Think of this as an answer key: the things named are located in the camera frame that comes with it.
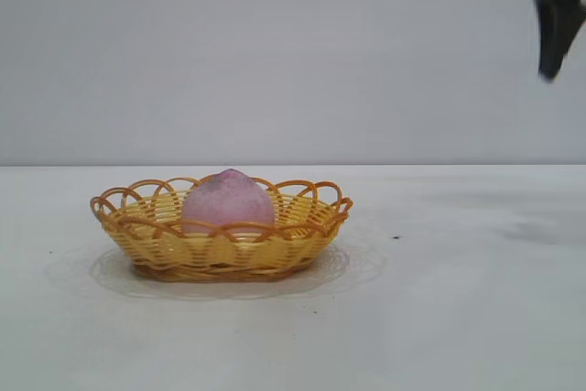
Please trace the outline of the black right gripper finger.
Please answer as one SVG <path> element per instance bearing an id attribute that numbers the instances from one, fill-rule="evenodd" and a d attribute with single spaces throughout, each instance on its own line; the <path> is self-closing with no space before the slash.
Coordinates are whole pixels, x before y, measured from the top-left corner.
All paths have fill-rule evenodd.
<path id="1" fill-rule="evenodd" d="M 585 23 L 582 0 L 534 0 L 539 28 L 538 73 L 554 81 Z"/>

